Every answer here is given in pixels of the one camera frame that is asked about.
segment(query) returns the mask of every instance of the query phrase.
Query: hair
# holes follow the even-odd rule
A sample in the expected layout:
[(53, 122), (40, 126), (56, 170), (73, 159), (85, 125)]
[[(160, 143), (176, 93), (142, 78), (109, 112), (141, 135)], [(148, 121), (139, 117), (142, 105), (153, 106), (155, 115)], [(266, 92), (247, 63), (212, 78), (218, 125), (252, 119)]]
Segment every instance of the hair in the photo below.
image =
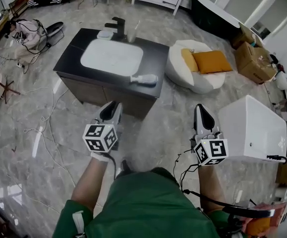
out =
[(14, 20), (8, 20), (8, 21), (5, 23), (5, 25), (4, 25), (3, 28), (4, 28), (4, 32), (5, 32), (6, 34), (10, 34), (11, 25), (16, 26)]

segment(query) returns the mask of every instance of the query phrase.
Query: white pants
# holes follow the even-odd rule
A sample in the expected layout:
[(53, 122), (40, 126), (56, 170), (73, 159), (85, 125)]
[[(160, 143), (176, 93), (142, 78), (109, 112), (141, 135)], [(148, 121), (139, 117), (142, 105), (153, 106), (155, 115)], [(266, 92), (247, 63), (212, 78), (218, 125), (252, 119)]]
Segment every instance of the white pants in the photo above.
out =
[(35, 48), (39, 42), (40, 36), (37, 34), (32, 41), (28, 41), (23, 45), (19, 45), (19, 47), (17, 47), (14, 52), (15, 59), (19, 60), (21, 64), (35, 62), (39, 54), (34, 53), (38, 53), (39, 50), (33, 48)]

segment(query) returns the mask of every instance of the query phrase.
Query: wooden stand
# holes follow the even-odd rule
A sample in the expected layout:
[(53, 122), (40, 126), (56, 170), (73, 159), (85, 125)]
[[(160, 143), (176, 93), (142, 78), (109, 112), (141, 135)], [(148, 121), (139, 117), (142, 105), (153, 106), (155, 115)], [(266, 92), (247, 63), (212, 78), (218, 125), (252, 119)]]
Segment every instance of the wooden stand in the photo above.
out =
[(4, 102), (5, 102), (5, 103), (6, 103), (6, 93), (7, 93), (7, 91), (11, 91), (11, 92), (13, 92), (13, 93), (15, 93), (15, 94), (20, 95), (19, 92), (14, 91), (14, 90), (12, 90), (12, 89), (9, 88), (9, 85), (11, 85), (13, 82), (14, 82), (14, 81), (12, 81), (11, 83), (8, 84), (7, 81), (5, 81), (5, 85), (1, 84), (1, 82), (0, 82), (0, 86), (2, 86), (2, 87), (4, 88), (4, 92), (3, 92), (2, 95), (3, 95), (3, 97), (4, 97)]

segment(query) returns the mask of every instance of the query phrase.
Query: black pants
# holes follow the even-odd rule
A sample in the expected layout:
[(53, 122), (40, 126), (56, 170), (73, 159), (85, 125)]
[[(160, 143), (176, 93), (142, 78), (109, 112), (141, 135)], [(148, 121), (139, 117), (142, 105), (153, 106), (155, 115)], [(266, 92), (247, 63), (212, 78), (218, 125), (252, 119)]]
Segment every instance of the black pants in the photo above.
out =
[[(154, 172), (154, 173), (156, 173), (156, 174), (158, 174), (160, 176), (163, 176), (163, 177), (165, 177), (167, 179), (170, 179), (171, 181), (173, 181), (178, 186), (178, 183), (175, 180), (175, 178), (165, 168), (153, 168), (150, 172)], [(122, 176), (126, 176), (126, 175), (129, 175), (129, 174), (132, 174), (132, 173), (136, 173), (136, 172), (132, 171), (130, 169), (124, 170), (116, 177), (116, 179), (118, 179), (118, 178), (120, 178)]]

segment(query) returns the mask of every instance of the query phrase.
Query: sink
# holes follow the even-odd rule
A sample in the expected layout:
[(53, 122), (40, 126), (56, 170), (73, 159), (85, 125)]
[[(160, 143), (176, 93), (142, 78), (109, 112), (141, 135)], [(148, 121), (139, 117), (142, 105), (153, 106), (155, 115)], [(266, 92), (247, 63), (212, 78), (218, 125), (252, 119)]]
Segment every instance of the sink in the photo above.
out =
[(252, 161), (286, 156), (287, 124), (250, 95), (218, 112), (221, 130), (228, 140), (229, 157)]
[(82, 55), (83, 66), (120, 76), (132, 76), (140, 66), (143, 50), (127, 43), (95, 39)]

